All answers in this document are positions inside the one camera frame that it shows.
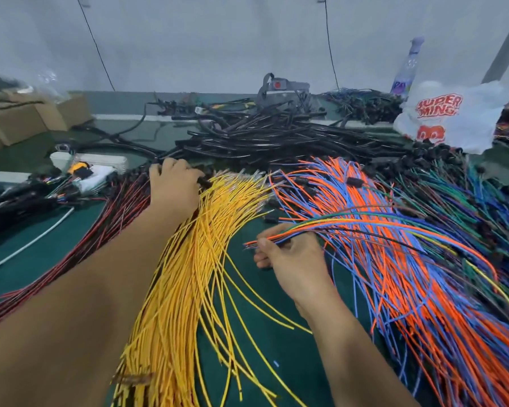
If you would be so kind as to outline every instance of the wall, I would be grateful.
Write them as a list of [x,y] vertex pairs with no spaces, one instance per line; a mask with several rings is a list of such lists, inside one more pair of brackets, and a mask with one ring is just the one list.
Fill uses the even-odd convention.
[[[117,90],[251,93],[272,71],[321,92],[335,81],[316,1],[89,0],[85,12]],[[417,79],[474,85],[509,32],[509,0],[328,0],[328,16],[338,81],[354,88],[389,90],[417,35]],[[110,89],[76,0],[0,0],[0,69],[24,64]]]

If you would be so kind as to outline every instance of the person's left hand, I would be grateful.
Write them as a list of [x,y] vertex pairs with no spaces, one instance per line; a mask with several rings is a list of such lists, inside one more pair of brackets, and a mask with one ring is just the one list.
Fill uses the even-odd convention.
[[200,186],[197,183],[204,173],[190,168],[183,160],[166,158],[162,164],[149,169],[151,205],[149,209],[159,215],[172,214],[183,222],[196,211],[200,203]]

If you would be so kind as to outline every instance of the gray pole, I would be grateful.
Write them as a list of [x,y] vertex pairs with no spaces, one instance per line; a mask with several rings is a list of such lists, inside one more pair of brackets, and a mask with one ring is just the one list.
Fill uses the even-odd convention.
[[490,65],[489,70],[486,72],[481,83],[489,83],[490,81],[501,80],[503,74],[509,67],[509,34],[505,37],[498,54],[496,54],[494,61]]

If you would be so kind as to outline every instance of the plastic bottle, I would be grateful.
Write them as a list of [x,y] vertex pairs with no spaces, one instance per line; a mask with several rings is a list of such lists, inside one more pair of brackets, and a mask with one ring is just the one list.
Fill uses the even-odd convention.
[[424,37],[415,37],[411,40],[409,55],[400,68],[400,71],[398,71],[398,74],[396,74],[392,89],[390,90],[391,94],[400,95],[402,98],[407,98],[409,95],[409,89],[417,74],[417,64],[419,63],[417,57],[421,50],[422,43],[424,43]]

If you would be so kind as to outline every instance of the thin black cord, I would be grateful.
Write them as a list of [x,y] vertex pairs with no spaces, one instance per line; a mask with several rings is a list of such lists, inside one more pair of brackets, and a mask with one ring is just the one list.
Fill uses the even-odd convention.
[[94,46],[96,47],[96,52],[98,53],[98,57],[100,57],[102,67],[103,67],[103,70],[106,72],[107,79],[109,80],[109,84],[111,85],[111,88],[113,88],[113,91],[116,91],[115,87],[113,86],[113,83],[111,82],[111,79],[109,78],[109,73],[107,72],[106,65],[103,63],[102,55],[100,54],[100,49],[98,48],[98,44],[96,44],[96,40],[94,39],[94,35],[92,34],[90,25],[88,24],[87,16],[85,15],[85,10],[83,9],[83,6],[81,5],[81,1],[77,0],[77,3],[79,4],[79,8],[81,9],[81,12],[83,13],[83,18],[85,19],[85,23],[87,23],[88,31],[90,33],[90,36],[92,37],[92,40],[94,41]]
[[330,61],[332,62],[332,70],[334,71],[335,85],[339,90],[338,76],[335,74],[334,59],[332,58],[332,47],[330,46],[330,32],[328,31],[328,7],[324,0],[324,12],[326,14],[326,37],[328,39],[328,50],[330,51]]

